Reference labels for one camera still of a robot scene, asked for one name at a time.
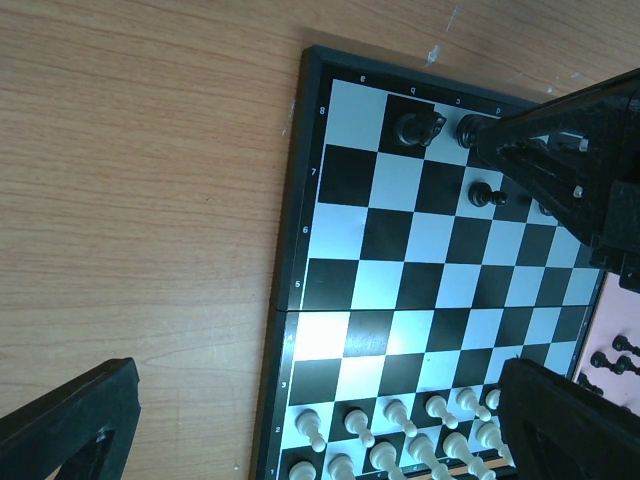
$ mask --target white chess piece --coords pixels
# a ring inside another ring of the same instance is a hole
[[[296,419],[296,428],[300,435],[309,437],[309,443],[314,452],[322,452],[327,442],[322,438],[322,434],[318,431],[320,429],[320,417],[313,410],[307,410],[303,412]]]
[[[498,408],[498,405],[500,404],[500,390],[494,388],[489,393],[487,393],[487,396],[484,399],[484,403],[486,403],[487,407],[489,407],[491,410],[495,410],[496,408]]]
[[[424,409],[427,415],[433,418],[441,418],[447,428],[451,430],[458,428],[458,419],[447,410],[447,401],[440,395],[435,395],[427,400]]]
[[[362,444],[365,447],[370,448],[373,447],[376,440],[373,438],[371,430],[367,428],[368,421],[369,418],[367,417],[367,414],[362,410],[353,410],[352,412],[349,412],[344,419],[344,427],[347,429],[347,432],[358,435]]]
[[[406,480],[402,470],[396,465],[396,449],[389,442],[382,442],[371,449],[369,461],[376,470],[387,472],[389,480]]]
[[[480,427],[476,433],[476,439],[483,447],[498,450],[498,455],[504,458],[509,465],[515,467],[511,450],[509,450],[509,446],[502,441],[500,428],[496,424],[489,422]]]
[[[476,394],[470,388],[462,390],[456,402],[463,410],[471,410],[483,422],[491,420],[491,412],[478,403]]]
[[[416,462],[424,463],[431,469],[431,478],[433,480],[454,480],[449,475],[449,469],[444,463],[438,462],[435,455],[435,446],[425,435],[418,435],[409,445],[409,455]]]
[[[353,462],[346,455],[338,455],[331,460],[327,471],[331,480],[356,480],[353,473]]]
[[[457,458],[466,463],[471,475],[475,475],[479,480],[495,480],[496,472],[490,470],[480,457],[471,453],[467,439],[461,433],[451,433],[444,439],[442,446],[448,457]]]
[[[399,425],[407,437],[415,437],[418,429],[407,415],[407,407],[400,400],[394,400],[384,410],[384,416],[387,417],[387,420]]]
[[[316,480],[316,469],[309,462],[298,462],[289,470],[289,480]]]

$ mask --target chessboard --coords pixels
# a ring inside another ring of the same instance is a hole
[[[286,480],[303,465],[291,476],[311,479],[308,462],[315,478],[329,480],[338,456],[350,459],[358,479],[387,478],[372,465],[371,445],[345,427],[358,409],[375,445],[391,444],[406,476],[430,471],[409,451],[421,436],[448,467],[462,465],[443,447],[454,431],[474,455],[499,458],[478,440],[487,422],[458,405],[460,392],[471,389],[485,405],[514,357],[572,377],[602,274],[589,266],[588,249],[525,190],[455,139],[467,114],[499,118],[531,106],[322,47],[304,52],[255,478]],[[433,112],[446,123],[428,145],[398,142],[400,117]],[[564,133],[541,141],[570,148],[579,139]],[[468,192],[478,182],[508,202],[473,205]],[[427,414],[436,395],[457,419],[455,429]],[[417,436],[385,415],[394,401]],[[309,412],[320,448],[296,426]],[[495,410],[490,422],[499,426]]]

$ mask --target wooden table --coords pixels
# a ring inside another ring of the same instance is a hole
[[[126,478],[246,478],[302,48],[551,95],[640,54],[633,0],[342,3],[0,2],[0,415],[132,356]]]

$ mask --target pink surface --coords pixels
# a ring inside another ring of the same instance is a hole
[[[594,352],[600,350],[615,362],[622,352],[611,346],[616,335],[626,335],[633,345],[640,345],[640,294],[623,290],[618,286],[617,275],[607,275],[600,301],[596,307],[587,333],[587,340],[578,361],[578,372],[582,372],[589,381],[604,390],[604,397],[616,405],[626,406],[636,415],[640,415],[640,377],[631,372],[616,375],[604,368],[591,366],[589,360]],[[626,352],[633,363],[640,365],[640,357]]]

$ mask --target wooden surface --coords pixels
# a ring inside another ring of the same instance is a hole
[[[342,3],[0,0],[0,415],[132,356],[125,477],[246,478],[302,48],[551,95],[640,57],[635,0]]]

